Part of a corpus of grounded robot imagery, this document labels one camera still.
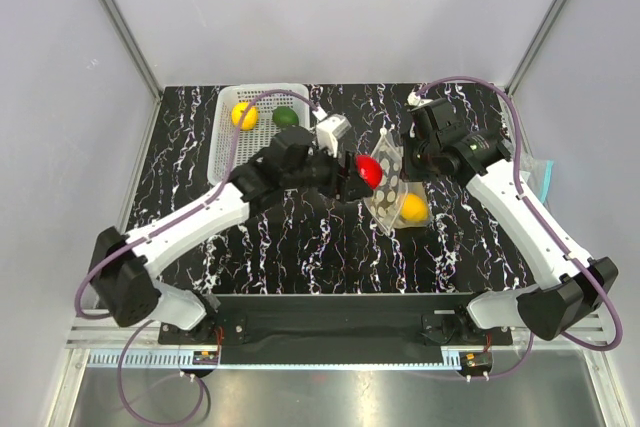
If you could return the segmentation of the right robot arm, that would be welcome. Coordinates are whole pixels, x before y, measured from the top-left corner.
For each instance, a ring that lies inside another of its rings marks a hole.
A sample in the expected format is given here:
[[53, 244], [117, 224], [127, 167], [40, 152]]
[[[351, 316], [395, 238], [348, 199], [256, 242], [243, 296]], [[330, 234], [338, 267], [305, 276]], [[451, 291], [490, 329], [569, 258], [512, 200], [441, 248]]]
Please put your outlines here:
[[409, 96], [412, 126], [403, 133], [403, 176], [446, 177], [477, 199], [524, 258], [532, 284], [473, 298], [454, 318], [454, 331], [476, 343], [497, 327], [526, 327], [551, 341], [603, 302], [619, 275], [608, 257], [576, 243], [521, 180], [498, 131], [470, 131], [446, 99]]

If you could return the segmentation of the yellow lemon fruit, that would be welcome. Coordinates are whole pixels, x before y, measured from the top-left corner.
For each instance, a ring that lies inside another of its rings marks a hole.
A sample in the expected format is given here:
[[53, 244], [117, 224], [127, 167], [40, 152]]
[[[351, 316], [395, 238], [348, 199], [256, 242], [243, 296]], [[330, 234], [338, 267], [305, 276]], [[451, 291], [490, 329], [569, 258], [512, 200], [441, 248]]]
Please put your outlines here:
[[414, 193], [407, 193], [400, 209], [400, 216], [407, 222], [424, 222], [429, 217], [428, 203]]

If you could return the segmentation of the clear dotted zip bag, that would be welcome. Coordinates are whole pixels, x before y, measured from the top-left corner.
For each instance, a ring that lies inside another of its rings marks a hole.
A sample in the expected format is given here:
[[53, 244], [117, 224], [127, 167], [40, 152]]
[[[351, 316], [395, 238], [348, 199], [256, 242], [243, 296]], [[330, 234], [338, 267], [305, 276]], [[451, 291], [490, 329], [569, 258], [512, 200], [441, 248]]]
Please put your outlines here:
[[[426, 227], [432, 221], [430, 201], [424, 185], [401, 178], [402, 154], [403, 149], [394, 143], [391, 132], [381, 128], [371, 156], [382, 167], [383, 177], [373, 196], [366, 198], [364, 204], [377, 226], [387, 236], [393, 230]], [[426, 221], [413, 223], [401, 218], [400, 209], [407, 193], [417, 194], [428, 203], [429, 217]]]

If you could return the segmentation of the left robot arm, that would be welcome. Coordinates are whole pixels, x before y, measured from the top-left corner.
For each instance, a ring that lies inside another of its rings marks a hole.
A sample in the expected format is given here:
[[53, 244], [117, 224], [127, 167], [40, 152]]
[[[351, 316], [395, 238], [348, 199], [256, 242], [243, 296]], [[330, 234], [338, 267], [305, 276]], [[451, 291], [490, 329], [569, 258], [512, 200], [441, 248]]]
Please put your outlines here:
[[103, 230], [87, 283], [120, 327], [155, 320], [177, 327], [193, 342], [206, 342], [215, 333], [216, 303], [161, 282], [171, 263], [213, 235], [262, 214], [287, 190], [311, 188], [346, 203], [371, 197], [381, 178], [372, 157], [353, 152], [336, 157], [310, 131], [289, 127], [183, 208], [127, 233]]

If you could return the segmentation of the red apple fruit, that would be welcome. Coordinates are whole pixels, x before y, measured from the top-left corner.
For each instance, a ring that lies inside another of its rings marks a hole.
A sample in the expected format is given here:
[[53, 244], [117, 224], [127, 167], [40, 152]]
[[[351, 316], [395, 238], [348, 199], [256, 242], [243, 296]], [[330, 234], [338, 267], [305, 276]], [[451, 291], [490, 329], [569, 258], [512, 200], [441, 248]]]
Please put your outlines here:
[[383, 169], [374, 158], [368, 155], [357, 155], [356, 167], [359, 176], [371, 189], [376, 189], [380, 185]]

